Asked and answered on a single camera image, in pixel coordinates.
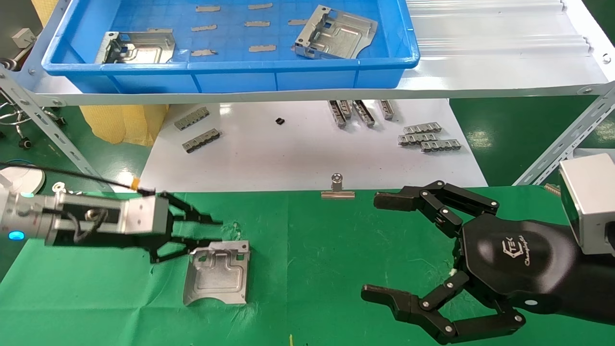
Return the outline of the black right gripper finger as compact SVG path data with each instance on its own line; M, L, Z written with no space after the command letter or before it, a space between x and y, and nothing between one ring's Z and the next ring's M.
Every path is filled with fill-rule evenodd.
M500 204L494 199L437 180L426 186L404 186L397 193L378 191L374 206L378 210L419 211L448 238L460 238L463 220L452 210L473 217L496 215Z
M438 344L456 344L491 339L516 333L525 325L525 317L506 301L494 301L494 315L451 321L440 312L445 304L460 294L470 277L456 272L423 298L407 291L380 285L363 285L361 298L390 308L396 321L421 327Z

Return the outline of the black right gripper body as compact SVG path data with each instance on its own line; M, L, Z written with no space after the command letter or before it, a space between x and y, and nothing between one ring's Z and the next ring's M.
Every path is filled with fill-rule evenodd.
M464 224L460 244L465 289L486 307L507 302L538 314L583 313L576 274L582 252L569 226L481 215Z

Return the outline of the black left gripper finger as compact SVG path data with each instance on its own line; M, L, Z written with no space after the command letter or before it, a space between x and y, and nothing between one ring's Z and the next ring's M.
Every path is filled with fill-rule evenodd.
M186 238L173 235L151 235L151 263L160 264L180 258L194 249L221 242L221 238Z
M183 201L182 199L176 197L175 195L163 191L161 193L161 198L164 198L168 201L168 204L172 207L178 208L180 211L183 211L182 215L172 214L169 210L167 212L167 218L164 223L166 227L172 227L175 221L178 222L196 222L202 225L222 225L222 221L214 220L211 215L201 213L197 210L193 205Z

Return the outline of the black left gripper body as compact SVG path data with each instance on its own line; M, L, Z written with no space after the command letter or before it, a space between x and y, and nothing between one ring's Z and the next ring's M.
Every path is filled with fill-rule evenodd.
M55 239L46 239L46 246L61 247L135 247L156 250L166 243L166 234L85 234L74 240L74 233L57 233Z

